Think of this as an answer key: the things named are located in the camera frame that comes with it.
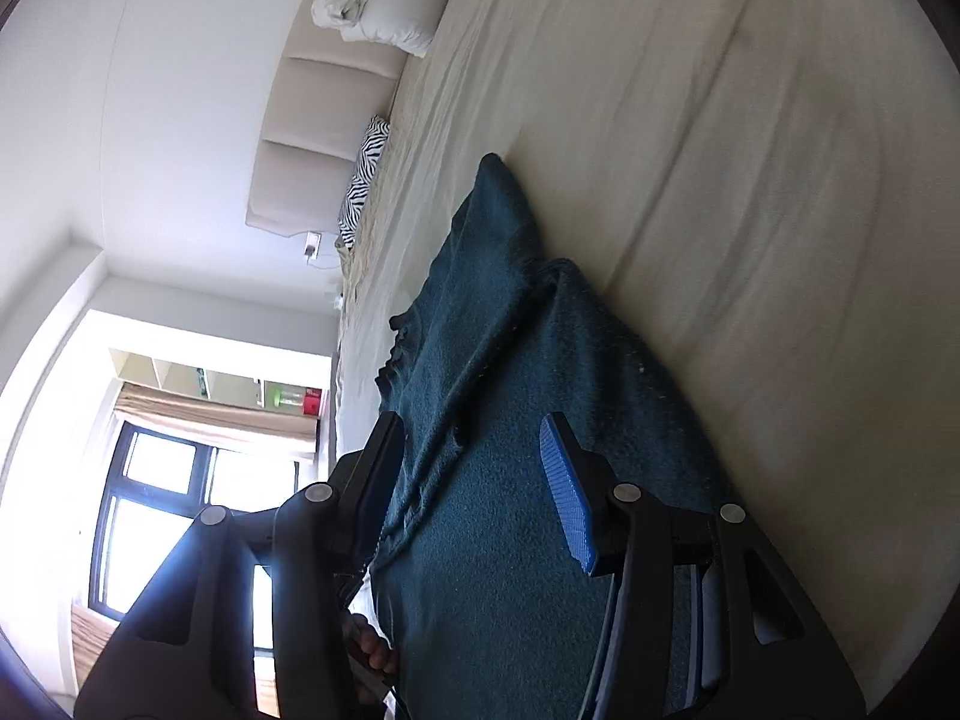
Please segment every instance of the mattress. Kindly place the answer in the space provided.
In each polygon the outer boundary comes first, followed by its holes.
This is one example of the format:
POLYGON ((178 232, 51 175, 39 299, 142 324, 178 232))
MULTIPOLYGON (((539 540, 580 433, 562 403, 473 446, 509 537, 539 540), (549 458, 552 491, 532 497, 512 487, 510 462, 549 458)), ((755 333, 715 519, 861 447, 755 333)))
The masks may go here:
POLYGON ((339 451, 495 151, 676 377, 872 706, 960 581, 958 145, 915 0, 450 0, 346 269, 339 451))

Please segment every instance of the teal blanket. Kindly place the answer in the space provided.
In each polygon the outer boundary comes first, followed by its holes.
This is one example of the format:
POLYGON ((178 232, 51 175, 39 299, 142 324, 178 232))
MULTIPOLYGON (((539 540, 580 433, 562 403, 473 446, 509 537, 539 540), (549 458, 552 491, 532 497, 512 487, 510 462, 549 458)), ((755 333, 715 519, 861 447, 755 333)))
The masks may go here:
MULTIPOLYGON (((733 491, 670 376, 568 260, 544 259, 510 172, 484 157, 472 193, 378 377, 407 445, 371 567, 415 720, 577 716, 607 579, 570 557, 538 431, 564 412, 581 445, 671 506, 733 491)), ((670 699, 685 678, 678 594, 670 699)))

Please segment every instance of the hand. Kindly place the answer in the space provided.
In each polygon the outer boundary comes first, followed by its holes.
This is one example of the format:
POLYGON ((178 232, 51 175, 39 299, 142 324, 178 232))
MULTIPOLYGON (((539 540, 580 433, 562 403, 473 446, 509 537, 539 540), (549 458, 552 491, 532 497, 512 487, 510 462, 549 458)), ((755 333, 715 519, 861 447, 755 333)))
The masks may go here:
MULTIPOLYGON (((400 670, 400 653, 392 650, 387 640, 376 632, 363 614, 344 612, 342 619, 344 641, 353 640, 367 656, 367 664, 373 671, 397 674, 400 670)), ((357 698, 361 704, 379 704, 379 700, 363 685, 357 685, 357 698)))

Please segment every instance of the wall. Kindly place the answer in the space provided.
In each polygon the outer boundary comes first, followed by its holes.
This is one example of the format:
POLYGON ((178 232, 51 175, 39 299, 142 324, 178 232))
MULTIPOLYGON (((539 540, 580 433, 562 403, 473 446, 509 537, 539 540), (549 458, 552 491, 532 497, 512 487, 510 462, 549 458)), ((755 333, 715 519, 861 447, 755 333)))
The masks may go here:
MULTIPOLYGON (((91 497, 83 490, 103 484, 83 459, 112 380, 107 349, 81 322, 22 426, 0 499, 0 628, 51 693, 76 692, 69 610, 80 554, 78 505, 91 497)), ((94 453, 94 466, 104 456, 94 453)))
POLYGON ((330 310, 339 271, 306 266, 303 237, 244 223, 267 97, 299 1, 127 1, 104 108, 112 272, 330 310))
POLYGON ((339 269, 246 227, 300 0, 22 0, 0 31, 0 322, 71 238, 116 274, 332 313, 339 269))
POLYGON ((193 290, 109 276, 90 304, 95 311, 192 333, 332 356, 337 319, 193 290))
POLYGON ((37 385, 106 272, 101 250, 67 247, 32 279, 0 326, 0 502, 11 449, 37 385))

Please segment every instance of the upholstered headboard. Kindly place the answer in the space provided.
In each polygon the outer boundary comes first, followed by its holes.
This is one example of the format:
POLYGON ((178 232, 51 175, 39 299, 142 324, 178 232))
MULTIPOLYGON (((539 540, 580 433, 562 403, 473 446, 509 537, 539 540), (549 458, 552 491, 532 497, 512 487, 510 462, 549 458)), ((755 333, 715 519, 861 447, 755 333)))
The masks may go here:
POLYGON ((405 53, 348 43, 296 12, 253 163, 247 224, 290 236, 335 232, 353 161, 374 114, 390 112, 405 53))

